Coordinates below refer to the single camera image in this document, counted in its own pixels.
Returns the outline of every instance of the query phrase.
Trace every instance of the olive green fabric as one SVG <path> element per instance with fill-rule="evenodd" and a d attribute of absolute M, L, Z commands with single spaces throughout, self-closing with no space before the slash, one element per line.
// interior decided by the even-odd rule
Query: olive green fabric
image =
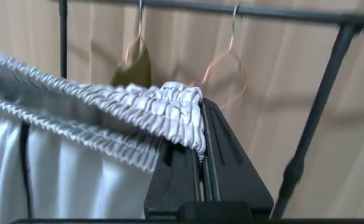
<path fill-rule="evenodd" d="M 116 69 L 110 84 L 113 86 L 126 86 L 130 83 L 147 88 L 151 86 L 151 61 L 147 47 L 144 44 L 139 57 L 128 68 L 120 66 Z"/>

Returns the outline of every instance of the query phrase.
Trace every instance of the white garment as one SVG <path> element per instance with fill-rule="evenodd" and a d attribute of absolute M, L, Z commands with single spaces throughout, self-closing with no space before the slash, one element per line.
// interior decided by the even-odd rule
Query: white garment
<path fill-rule="evenodd" d="M 203 156 L 201 100 L 198 88 L 180 83 L 79 84 L 0 55 L 0 224 L 28 216 L 141 218 L 165 139 Z M 27 183 L 23 121 L 30 124 Z"/>

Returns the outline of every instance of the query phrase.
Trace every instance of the black metal rod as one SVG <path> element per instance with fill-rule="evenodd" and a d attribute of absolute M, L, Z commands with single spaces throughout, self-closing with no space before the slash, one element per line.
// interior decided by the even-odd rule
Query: black metal rod
<path fill-rule="evenodd" d="M 60 13 L 60 76 L 67 78 L 67 0 L 58 2 Z"/>
<path fill-rule="evenodd" d="M 89 1 L 107 4 L 139 4 L 139 0 L 71 0 Z M 232 15 L 235 6 L 214 2 L 173 1 L 173 0 L 143 0 L 144 7 L 159 9 L 188 10 L 197 12 L 212 12 Z M 288 7 L 271 7 L 259 5 L 241 5 L 239 16 L 250 16 L 268 19 L 283 19 L 290 21 L 316 22 L 321 24 L 355 24 L 364 29 L 364 14 L 336 13 L 324 11 L 297 10 Z"/>
<path fill-rule="evenodd" d="M 319 123 L 321 114 L 330 95 L 332 85 L 337 77 L 342 60 L 348 51 L 350 43 L 360 29 L 352 25 L 342 26 L 332 47 L 331 56 L 325 69 L 320 87 L 317 90 L 309 117 L 302 132 L 294 157 L 284 171 L 284 179 L 279 191 L 279 197 L 273 210 L 272 218 L 281 218 L 289 199 L 300 181 L 304 171 L 304 160 L 310 142 Z"/>

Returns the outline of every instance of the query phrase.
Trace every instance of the copper hanger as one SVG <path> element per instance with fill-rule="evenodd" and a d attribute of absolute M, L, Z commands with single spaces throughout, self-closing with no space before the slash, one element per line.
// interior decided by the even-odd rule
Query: copper hanger
<path fill-rule="evenodd" d="M 142 17 L 143 17 L 143 2 L 142 0 L 139 0 L 139 27 L 138 27 L 138 35 L 136 36 L 135 40 L 131 44 L 131 46 L 127 49 L 125 53 L 124 63 L 128 61 L 129 53 L 133 49 L 135 45 L 137 45 L 138 49 L 140 48 L 140 41 L 144 43 L 143 37 L 142 37 Z"/>
<path fill-rule="evenodd" d="M 244 76 L 244 87 L 243 87 L 242 91 L 239 94 L 237 94 L 236 96 L 234 96 L 230 101 L 228 101 L 224 105 L 219 106 L 220 109 L 226 108 L 227 106 L 232 104 L 238 97 L 240 97 L 243 94 L 243 92 L 246 89 L 246 72 L 244 71 L 243 67 L 241 66 L 240 56 L 238 56 L 238 54 L 233 49 L 234 38 L 235 38 L 235 19 L 236 19 L 236 15 L 237 15 L 239 6 L 240 6 L 240 4 L 237 3 L 237 5 L 235 6 L 234 11 L 233 11 L 233 20 L 232 20 L 232 24 L 231 24 L 232 35 L 231 35 L 228 50 L 225 53 L 221 54 L 221 56 L 219 56 L 218 58 L 216 58 L 209 64 L 207 71 L 205 72 L 204 78 L 202 79 L 202 82 L 201 82 L 201 85 L 203 85 L 209 79 L 212 68 L 214 66 L 216 66 L 219 62 L 221 62 L 227 55 L 232 56 L 237 61 L 238 71 Z"/>

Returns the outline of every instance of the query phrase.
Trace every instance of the beige curtain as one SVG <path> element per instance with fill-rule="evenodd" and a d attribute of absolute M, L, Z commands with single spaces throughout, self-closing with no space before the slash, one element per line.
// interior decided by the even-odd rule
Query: beige curtain
<path fill-rule="evenodd" d="M 244 3 L 364 11 L 364 0 Z M 68 78 L 108 83 L 133 42 L 137 7 L 71 2 L 68 9 Z M 337 31 L 296 22 L 236 22 L 235 50 L 248 87 L 223 112 L 274 199 Z M 230 36 L 228 15 L 146 9 L 144 38 L 153 83 L 199 83 L 211 60 L 228 47 Z M 0 0 L 0 53 L 59 75 L 57 1 Z M 203 86 L 205 96 L 219 105 L 235 96 L 243 87 L 237 68 L 231 58 L 216 66 Z M 355 38 L 345 57 L 285 217 L 364 217 L 364 34 Z"/>

